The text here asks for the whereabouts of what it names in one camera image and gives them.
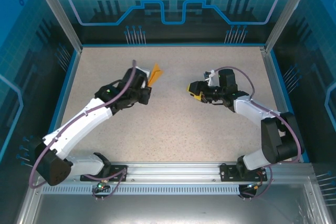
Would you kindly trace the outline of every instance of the enclosure floor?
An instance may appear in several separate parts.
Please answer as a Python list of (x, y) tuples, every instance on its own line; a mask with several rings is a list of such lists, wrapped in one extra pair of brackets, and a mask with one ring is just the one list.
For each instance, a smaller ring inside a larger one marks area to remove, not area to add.
[[(84, 48), (63, 123), (77, 114), (103, 85), (121, 79), (131, 67), (164, 74), (153, 85), (148, 105), (136, 104), (118, 112), (89, 133), (72, 154), (100, 152), (120, 162), (235, 161), (261, 147), (260, 129), (224, 106), (203, 104), (186, 88), (204, 80), (203, 73), (221, 66), (245, 71), (255, 87), (255, 99), (276, 108), (258, 47), (139, 47)], [(236, 73), (240, 90), (251, 87)]]

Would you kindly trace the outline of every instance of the purple cable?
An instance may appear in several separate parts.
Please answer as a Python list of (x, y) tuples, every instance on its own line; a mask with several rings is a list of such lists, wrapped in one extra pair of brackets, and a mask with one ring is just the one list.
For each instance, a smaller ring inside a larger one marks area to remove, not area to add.
[(263, 111), (265, 111), (267, 113), (270, 113), (270, 114), (274, 115), (277, 119), (279, 119), (286, 126), (286, 128), (289, 130), (290, 134), (292, 135), (292, 137), (293, 137), (293, 139), (295, 141), (296, 147), (298, 149), (298, 155), (297, 155), (296, 159), (294, 159), (292, 161), (282, 161), (282, 163), (296, 163), (296, 162), (298, 162), (300, 160), (300, 157), (301, 157), (301, 145), (300, 145), (299, 139), (296, 136), (296, 134), (295, 134), (294, 130), (292, 129), (292, 127), (281, 116), (279, 116), (278, 114), (274, 113), (272, 110), (269, 110), (269, 109), (267, 109), (267, 108), (265, 108), (265, 107), (263, 107), (263, 106), (255, 103), (252, 100), (252, 97), (254, 96), (256, 90), (255, 90), (255, 87), (254, 87), (254, 85), (253, 85), (250, 77), (247, 74), (245, 74), (242, 70), (240, 70), (240, 69), (238, 69), (236, 67), (232, 67), (232, 66), (225, 66), (225, 67), (221, 67), (221, 68), (216, 69), (215, 72), (218, 72), (218, 71), (220, 71), (222, 69), (229, 69), (229, 68), (235, 69), (235, 70), (239, 71), (240, 73), (242, 73), (246, 77), (246, 79), (248, 80), (248, 82), (251, 84), (251, 87), (252, 87), (252, 94), (250, 95), (250, 102), (251, 102), (251, 104), (253, 104), (257, 108), (259, 108), (259, 109), (261, 109), (261, 110), (263, 110)]
[(262, 191), (261, 194), (257, 195), (257, 196), (254, 196), (253, 194), (250, 194), (250, 193), (243, 193), (243, 194), (246, 194), (248, 196), (252, 196), (252, 199), (257, 199), (257, 198), (260, 198), (262, 195), (264, 195), (268, 189), (270, 188), (271, 186), (271, 183), (273, 182), (273, 171), (272, 171), (272, 168), (270, 166), (268, 166), (268, 169), (269, 169), (269, 172), (270, 172), (270, 178), (269, 178), (269, 183), (267, 185), (267, 187), (265, 188), (264, 191)]
[[(94, 180), (106, 180), (106, 179), (108, 179), (108, 178), (114, 178), (114, 177), (118, 176), (118, 175), (121, 174), (121, 173), (122, 173), (122, 176), (120, 177), (120, 180), (118, 181), (116, 187), (113, 189), (113, 191), (112, 191), (110, 194), (106, 195), (105, 197), (102, 197), (101, 199), (103, 200), (103, 199), (106, 199), (106, 198), (111, 197), (111, 196), (116, 192), (116, 190), (118, 189), (118, 187), (119, 187), (119, 185), (120, 185), (122, 179), (123, 179), (124, 176), (125, 176), (126, 169), (123, 169), (123, 170), (121, 170), (120, 172), (118, 172), (118, 173), (116, 173), (116, 174), (113, 174), (112, 176), (109, 176), (109, 177), (107, 177), (107, 178), (98, 178), (98, 179), (97, 179), (97, 178), (92, 177), (92, 176), (90, 176), (90, 175), (85, 175), (85, 176), (88, 177), (88, 178), (92, 178), (92, 179), (94, 179)], [(94, 196), (94, 197), (96, 198), (96, 200), (98, 199), (98, 197), (96, 196), (96, 193), (95, 193), (95, 189), (92, 191), (92, 196)]]
[(88, 113), (91, 113), (95, 110), (98, 110), (102, 107), (105, 107), (107, 105), (110, 105), (114, 102), (116, 102), (117, 99), (119, 99), (125, 92), (126, 90), (129, 88), (129, 86), (131, 85), (131, 82), (133, 81), (133, 78), (135, 76), (135, 71), (136, 71), (136, 67), (137, 63), (135, 60), (132, 61), (132, 72), (130, 75), (130, 78), (128, 79), (125, 87), (119, 92), (119, 94), (117, 94), (112, 100), (99, 105), (97, 107), (94, 107), (90, 110), (87, 110), (86, 112), (83, 112), (82, 114), (78, 115), (77, 117), (75, 117), (74, 119), (72, 119), (68, 124), (66, 124), (59, 132), (58, 134), (53, 138), (53, 140), (46, 146), (46, 148), (41, 152), (41, 154), (38, 156), (38, 158), (36, 159), (35, 164), (33, 165), (33, 168), (31, 169), (30, 172), (30, 176), (29, 176), (29, 187), (32, 189), (36, 189), (42, 185), (44, 185), (46, 183), (46, 181), (40, 183), (39, 185), (34, 185), (33, 184), (33, 180), (34, 180), (34, 174), (35, 171), (37, 169), (37, 166), (39, 165), (39, 163), (41, 162), (42, 158), (44, 157), (44, 155), (47, 153), (47, 151), (51, 148), (51, 146), (56, 143), (58, 141), (58, 138), (64, 133), (64, 131), (66, 131), (71, 125), (73, 125), (76, 121), (78, 121), (80, 118), (82, 118), (83, 116), (87, 115)]

